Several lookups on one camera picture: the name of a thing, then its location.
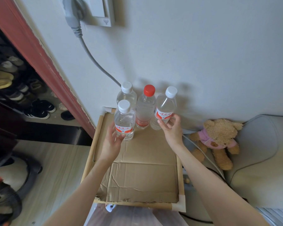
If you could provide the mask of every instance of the teddy bear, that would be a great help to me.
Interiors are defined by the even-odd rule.
[[[200,132],[192,133],[189,138],[196,142],[196,145],[204,152],[207,148],[212,149],[216,164],[222,170],[230,170],[233,168],[233,163],[227,156],[225,148],[235,155],[239,154],[239,145],[234,140],[243,124],[231,122],[227,119],[207,120],[203,124],[204,129]],[[197,148],[192,154],[202,162],[204,160],[203,153]]]

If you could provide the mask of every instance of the plastic bottle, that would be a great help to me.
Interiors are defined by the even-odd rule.
[[[118,110],[114,114],[114,123],[117,136],[122,133],[126,134],[124,141],[131,140],[134,135],[135,126],[135,111],[130,108],[130,102],[128,100],[121,100],[118,104]]]
[[[132,84],[130,82],[124,82],[121,86],[121,91],[117,95],[117,104],[121,100],[128,100],[131,104],[131,109],[135,110],[137,94],[133,91]]]
[[[166,93],[161,94],[156,99],[155,114],[151,118],[150,125],[154,130],[159,130],[161,127],[158,124],[158,120],[162,120],[165,124],[169,121],[170,117],[176,109],[177,89],[173,86],[169,86],[166,89]]]
[[[137,99],[136,103],[136,127],[145,129],[149,126],[150,120],[154,114],[156,98],[154,96],[155,87],[146,85],[144,93]]]

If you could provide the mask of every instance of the electrical outlet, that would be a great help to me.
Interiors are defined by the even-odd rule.
[[[82,0],[86,13],[81,25],[112,27],[115,23],[112,0]]]

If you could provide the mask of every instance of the teddy bear ear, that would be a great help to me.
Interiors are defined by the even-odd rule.
[[[203,126],[206,129],[209,128],[209,127],[214,127],[215,126],[215,122],[212,121],[212,120],[207,120],[207,121],[204,122]]]
[[[232,122],[232,124],[235,127],[235,129],[237,129],[237,131],[241,130],[242,127],[243,127],[243,124],[241,124],[241,123]]]

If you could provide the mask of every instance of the red and white label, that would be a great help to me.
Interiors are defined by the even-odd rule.
[[[161,120],[169,119],[172,116],[172,114],[173,113],[163,113],[159,111],[157,107],[155,109],[155,117],[157,119],[161,119]]]
[[[133,127],[122,127],[122,126],[115,126],[115,129],[121,133],[130,133],[133,131]]]
[[[136,120],[135,120],[135,123],[140,126],[140,127],[146,127],[147,125],[150,124],[150,120],[147,120],[147,121],[143,121],[143,120],[140,120],[139,118],[136,117]]]

